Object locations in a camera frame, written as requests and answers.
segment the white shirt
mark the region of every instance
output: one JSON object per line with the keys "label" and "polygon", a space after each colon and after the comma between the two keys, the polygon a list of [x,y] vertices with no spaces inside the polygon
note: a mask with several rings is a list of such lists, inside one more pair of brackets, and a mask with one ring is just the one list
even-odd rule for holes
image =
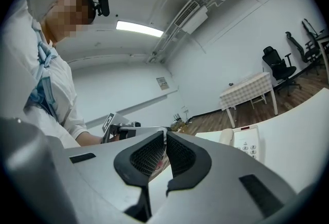
{"label": "white shirt", "polygon": [[[10,49],[17,60],[34,76],[39,68],[39,61],[38,42],[32,29],[33,21],[35,20],[28,12],[26,0],[15,0],[4,22],[1,46]],[[56,101],[52,106],[58,122],[36,104],[27,104],[24,113],[29,122],[37,126],[45,135],[58,137],[64,148],[77,147],[79,144],[75,139],[87,129],[77,111],[77,94],[71,69],[60,56],[52,59],[47,69]]]}

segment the air conditioner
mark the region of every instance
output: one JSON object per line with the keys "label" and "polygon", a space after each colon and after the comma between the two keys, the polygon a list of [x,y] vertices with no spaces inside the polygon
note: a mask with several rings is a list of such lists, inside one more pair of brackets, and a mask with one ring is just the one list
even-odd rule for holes
{"label": "air conditioner", "polygon": [[207,11],[206,6],[202,6],[181,26],[181,29],[188,34],[192,34],[208,18]]}
{"label": "air conditioner", "polygon": [[181,28],[199,8],[200,5],[196,1],[192,1],[176,19],[175,25]]}

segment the person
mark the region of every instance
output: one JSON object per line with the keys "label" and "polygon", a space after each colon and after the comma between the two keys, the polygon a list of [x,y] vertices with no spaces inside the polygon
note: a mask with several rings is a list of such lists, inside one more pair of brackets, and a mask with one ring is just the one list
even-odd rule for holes
{"label": "person", "polygon": [[38,86],[24,107],[28,121],[45,135],[58,137],[65,148],[100,144],[77,110],[77,94],[69,65],[55,46],[96,16],[93,0],[55,0],[40,22],[26,0],[15,0],[1,29],[1,48],[11,51]]}

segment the white wall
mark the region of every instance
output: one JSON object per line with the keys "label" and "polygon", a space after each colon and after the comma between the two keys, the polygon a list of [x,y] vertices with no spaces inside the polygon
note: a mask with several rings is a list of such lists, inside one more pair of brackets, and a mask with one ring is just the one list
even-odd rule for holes
{"label": "white wall", "polygon": [[303,46],[309,40],[301,24],[304,18],[317,31],[325,27],[313,0],[227,0],[219,8],[213,6],[209,19],[187,35],[167,61],[190,116],[219,109],[219,95],[229,83],[263,67],[271,73],[262,61],[267,46],[281,58],[291,52],[295,73],[305,68],[285,34],[291,32]]}
{"label": "white wall", "polygon": [[[170,126],[176,113],[186,118],[177,86],[161,65],[102,65],[73,70],[72,76],[78,110],[92,134],[103,134],[109,113],[119,112],[142,126]],[[161,90],[159,77],[165,77],[169,89]]]}

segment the wooden floor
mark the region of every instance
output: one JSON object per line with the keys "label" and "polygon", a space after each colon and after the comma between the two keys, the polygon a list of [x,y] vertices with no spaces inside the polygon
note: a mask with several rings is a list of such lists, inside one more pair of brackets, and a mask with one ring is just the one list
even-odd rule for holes
{"label": "wooden floor", "polygon": [[[296,79],[296,82],[302,86],[302,89],[291,87],[289,89],[290,96],[287,95],[285,88],[280,91],[280,95],[275,92],[279,115],[305,102],[322,88],[325,87],[329,89],[325,69],[322,68],[318,71],[319,75],[316,74],[314,69],[311,69],[308,75],[306,75],[306,73],[301,74]],[[252,109],[250,101],[238,105],[236,110],[230,109],[235,120],[235,126],[246,126],[274,117],[270,93],[267,94],[266,101],[267,104],[263,102],[254,104],[255,109]],[[196,133],[219,131],[226,128],[232,128],[228,115],[226,111],[219,111],[193,118],[180,132],[195,136]]]}

